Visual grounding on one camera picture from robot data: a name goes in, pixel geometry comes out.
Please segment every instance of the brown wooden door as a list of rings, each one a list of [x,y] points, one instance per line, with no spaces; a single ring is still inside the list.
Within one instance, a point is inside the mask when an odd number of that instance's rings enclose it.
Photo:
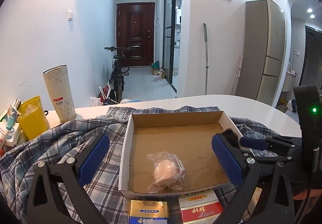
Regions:
[[[154,55],[154,3],[117,4],[116,43],[125,51],[128,63],[133,66],[149,66]]]

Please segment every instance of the open cardboard box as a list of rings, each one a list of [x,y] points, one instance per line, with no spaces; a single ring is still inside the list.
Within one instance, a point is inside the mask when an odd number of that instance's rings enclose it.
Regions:
[[[122,149],[119,191],[131,199],[166,198],[222,185],[228,177],[212,150],[211,140],[227,129],[242,137],[223,111],[131,115]],[[154,166],[147,155],[157,152],[173,153],[182,161],[186,175],[181,192],[147,192],[154,182]]]

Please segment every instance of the white table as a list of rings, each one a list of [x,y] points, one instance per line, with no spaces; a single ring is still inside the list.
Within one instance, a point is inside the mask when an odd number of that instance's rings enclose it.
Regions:
[[[217,106],[220,110],[225,111],[226,114],[231,117],[248,118],[257,121],[282,136],[301,137],[299,124],[283,112],[255,100],[230,95],[182,97],[178,99],[79,108],[76,109],[78,114],[76,119],[95,118],[99,115],[106,114],[109,107],[115,106],[131,107],[136,109],[156,107],[167,110],[176,110],[182,106],[191,106],[195,108]],[[54,110],[49,111],[47,119],[51,128],[60,124],[59,118]]]

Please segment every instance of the bicycle tire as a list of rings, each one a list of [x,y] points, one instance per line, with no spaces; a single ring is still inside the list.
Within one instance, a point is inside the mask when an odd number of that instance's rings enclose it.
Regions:
[[[120,103],[122,100],[122,81],[117,81],[117,87],[116,87],[116,102]]]

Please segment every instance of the refrigerator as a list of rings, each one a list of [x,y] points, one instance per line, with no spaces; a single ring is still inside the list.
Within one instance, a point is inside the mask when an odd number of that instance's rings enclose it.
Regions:
[[[285,14],[272,0],[246,2],[243,66],[236,95],[272,105],[285,51]]]

